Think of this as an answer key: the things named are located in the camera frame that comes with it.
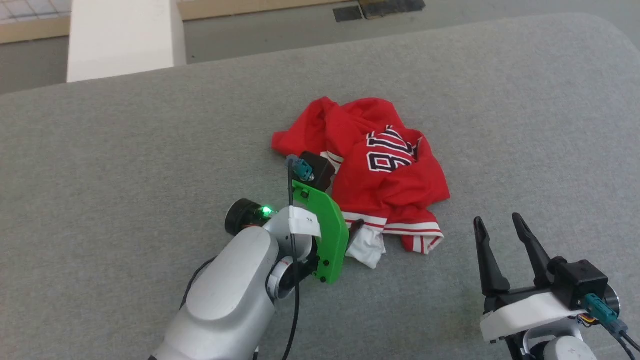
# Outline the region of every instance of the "dark object on floor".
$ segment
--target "dark object on floor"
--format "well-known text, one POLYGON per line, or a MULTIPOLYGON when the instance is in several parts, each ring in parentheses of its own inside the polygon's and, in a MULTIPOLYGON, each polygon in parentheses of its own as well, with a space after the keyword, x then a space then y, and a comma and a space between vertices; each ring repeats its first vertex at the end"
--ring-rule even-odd
POLYGON ((366 19, 377 19, 394 13, 419 12, 424 0, 358 0, 366 19))
POLYGON ((359 6, 347 6, 346 8, 333 9, 333 15, 335 16, 336 22, 362 19, 359 6))

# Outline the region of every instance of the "white label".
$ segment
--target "white label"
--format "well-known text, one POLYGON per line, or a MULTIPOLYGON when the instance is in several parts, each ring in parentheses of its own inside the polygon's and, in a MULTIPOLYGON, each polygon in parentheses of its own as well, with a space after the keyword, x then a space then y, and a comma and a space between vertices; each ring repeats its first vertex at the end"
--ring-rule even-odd
POLYGON ((316 214, 295 206, 289 206, 289 231, 292 234, 321 236, 316 214))

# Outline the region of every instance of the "teal connector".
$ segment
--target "teal connector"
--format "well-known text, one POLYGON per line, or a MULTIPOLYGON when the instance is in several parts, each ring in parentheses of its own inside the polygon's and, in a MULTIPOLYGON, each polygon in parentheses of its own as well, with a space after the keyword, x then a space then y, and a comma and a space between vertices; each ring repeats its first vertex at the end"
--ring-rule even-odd
POLYGON ((605 327, 618 319, 618 314, 613 311, 601 298, 595 294, 589 294, 584 297, 582 304, 589 316, 597 319, 605 327))

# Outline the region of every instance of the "tiled surface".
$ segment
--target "tiled surface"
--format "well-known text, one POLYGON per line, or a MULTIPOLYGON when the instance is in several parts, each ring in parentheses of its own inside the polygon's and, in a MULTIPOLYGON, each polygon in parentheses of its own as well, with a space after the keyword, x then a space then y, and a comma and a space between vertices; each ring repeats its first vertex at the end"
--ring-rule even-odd
POLYGON ((69 16, 70 13, 71 0, 0 0, 0 24, 51 19, 69 16))

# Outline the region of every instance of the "white cloth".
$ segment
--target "white cloth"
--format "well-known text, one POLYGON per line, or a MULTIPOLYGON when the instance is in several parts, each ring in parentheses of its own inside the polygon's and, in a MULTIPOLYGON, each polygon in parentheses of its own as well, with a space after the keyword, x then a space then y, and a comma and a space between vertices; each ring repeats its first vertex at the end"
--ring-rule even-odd
POLYGON ((385 249, 382 233, 368 227, 362 227, 353 238, 346 255, 375 269, 382 254, 386 253, 387 250, 385 249))

